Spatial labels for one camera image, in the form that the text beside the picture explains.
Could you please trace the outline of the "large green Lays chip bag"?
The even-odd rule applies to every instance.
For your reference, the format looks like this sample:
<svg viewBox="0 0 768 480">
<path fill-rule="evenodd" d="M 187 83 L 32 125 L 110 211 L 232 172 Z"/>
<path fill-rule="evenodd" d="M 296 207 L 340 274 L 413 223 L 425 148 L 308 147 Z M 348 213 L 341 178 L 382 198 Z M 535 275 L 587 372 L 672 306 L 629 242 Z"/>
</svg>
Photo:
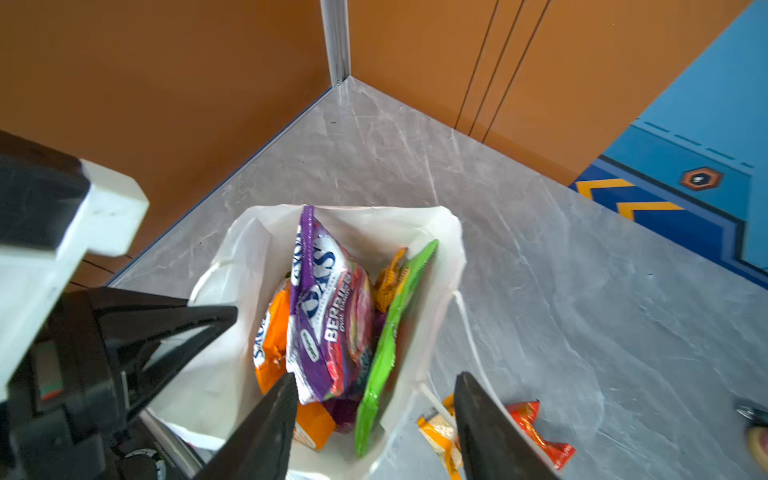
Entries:
<svg viewBox="0 0 768 480">
<path fill-rule="evenodd" d="M 379 412 L 380 397 L 396 364 L 397 333 L 402 317 L 418 289 L 422 275 L 439 246 L 432 240 L 410 259 L 403 259 L 401 281 L 386 313 L 386 321 L 373 358 L 367 385 L 357 409 L 354 449 L 358 458 L 368 451 L 374 421 Z"/>
</svg>

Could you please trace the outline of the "magenta purple snack bag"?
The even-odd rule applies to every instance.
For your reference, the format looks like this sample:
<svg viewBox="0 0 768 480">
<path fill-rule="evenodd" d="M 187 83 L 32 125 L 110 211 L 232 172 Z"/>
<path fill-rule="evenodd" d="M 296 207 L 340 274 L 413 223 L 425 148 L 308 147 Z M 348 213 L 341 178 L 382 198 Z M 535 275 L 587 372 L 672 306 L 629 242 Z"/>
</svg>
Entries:
<svg viewBox="0 0 768 480">
<path fill-rule="evenodd" d="M 330 414 L 335 423 L 335 431 L 346 434 L 354 429 L 357 409 L 367 385 L 373 358 L 377 351 L 379 338 L 386 321 L 386 313 L 374 310 L 372 320 L 371 350 L 364 358 L 360 376 L 351 385 L 351 391 L 342 398 L 334 398 L 323 403 L 324 408 Z"/>
</svg>

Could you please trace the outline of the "orange snack packet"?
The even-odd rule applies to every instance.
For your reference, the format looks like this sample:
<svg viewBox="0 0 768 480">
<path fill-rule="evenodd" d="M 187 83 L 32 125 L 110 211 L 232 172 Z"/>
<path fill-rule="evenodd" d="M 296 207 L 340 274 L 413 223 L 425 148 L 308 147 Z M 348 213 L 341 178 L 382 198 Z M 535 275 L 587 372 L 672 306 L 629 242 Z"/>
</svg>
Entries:
<svg viewBox="0 0 768 480">
<path fill-rule="evenodd" d="M 278 285 L 260 323 L 253 345 L 253 363 L 259 388 L 266 394 L 287 372 L 287 328 L 290 313 L 290 281 Z M 319 403 L 297 407 L 293 438 L 313 450 L 321 450 L 336 430 L 328 411 Z"/>
</svg>

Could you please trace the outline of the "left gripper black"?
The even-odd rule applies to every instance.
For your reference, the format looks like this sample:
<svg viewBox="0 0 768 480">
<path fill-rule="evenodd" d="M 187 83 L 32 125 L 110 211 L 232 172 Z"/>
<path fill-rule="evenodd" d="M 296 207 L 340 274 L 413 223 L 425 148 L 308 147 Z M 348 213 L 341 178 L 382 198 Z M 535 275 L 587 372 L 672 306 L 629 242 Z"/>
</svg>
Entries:
<svg viewBox="0 0 768 480">
<path fill-rule="evenodd" d="M 13 374 L 2 437 L 19 479 L 94 479 L 104 442 L 208 345 L 234 306 L 100 287 L 64 294 Z"/>
</svg>

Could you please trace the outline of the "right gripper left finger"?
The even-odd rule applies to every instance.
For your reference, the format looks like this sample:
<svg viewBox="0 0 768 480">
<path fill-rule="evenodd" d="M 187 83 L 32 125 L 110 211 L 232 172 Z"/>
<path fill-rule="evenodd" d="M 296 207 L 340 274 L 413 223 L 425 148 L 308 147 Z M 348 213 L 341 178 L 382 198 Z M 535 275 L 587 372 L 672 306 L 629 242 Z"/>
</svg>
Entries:
<svg viewBox="0 0 768 480">
<path fill-rule="evenodd" d="M 288 472 L 298 392 L 283 375 L 255 406 L 197 479 L 284 479 Z"/>
</svg>

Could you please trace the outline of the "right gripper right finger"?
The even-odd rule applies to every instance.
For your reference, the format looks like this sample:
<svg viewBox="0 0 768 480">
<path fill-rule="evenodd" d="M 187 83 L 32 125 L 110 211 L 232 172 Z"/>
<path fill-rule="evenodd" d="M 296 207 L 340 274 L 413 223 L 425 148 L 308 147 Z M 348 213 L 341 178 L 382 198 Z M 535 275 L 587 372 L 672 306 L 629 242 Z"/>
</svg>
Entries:
<svg viewBox="0 0 768 480">
<path fill-rule="evenodd" d="M 469 479 L 555 479 L 557 475 L 469 372 L 456 378 L 457 434 Z"/>
</svg>

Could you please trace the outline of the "purple small snack packet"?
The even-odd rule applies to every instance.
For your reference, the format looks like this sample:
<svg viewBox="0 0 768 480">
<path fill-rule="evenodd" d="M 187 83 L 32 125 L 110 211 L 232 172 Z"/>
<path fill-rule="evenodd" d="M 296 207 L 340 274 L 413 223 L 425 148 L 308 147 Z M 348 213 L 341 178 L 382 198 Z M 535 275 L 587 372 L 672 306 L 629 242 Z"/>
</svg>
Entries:
<svg viewBox="0 0 768 480">
<path fill-rule="evenodd" d="M 371 284 L 313 206 L 301 213 L 290 287 L 286 368 L 295 376 L 299 401 L 342 398 L 371 350 Z"/>
</svg>

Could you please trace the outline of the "small orange wrapper packet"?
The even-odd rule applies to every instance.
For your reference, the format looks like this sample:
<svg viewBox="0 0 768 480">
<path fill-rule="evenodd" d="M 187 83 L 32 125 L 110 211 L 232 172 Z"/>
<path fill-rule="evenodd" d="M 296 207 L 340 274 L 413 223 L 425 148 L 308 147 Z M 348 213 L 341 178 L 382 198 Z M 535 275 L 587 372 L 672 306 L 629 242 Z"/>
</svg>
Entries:
<svg viewBox="0 0 768 480">
<path fill-rule="evenodd" d="M 387 313 L 401 281 L 403 259 L 407 248 L 399 249 L 382 270 L 373 287 L 373 304 L 377 313 Z"/>
</svg>

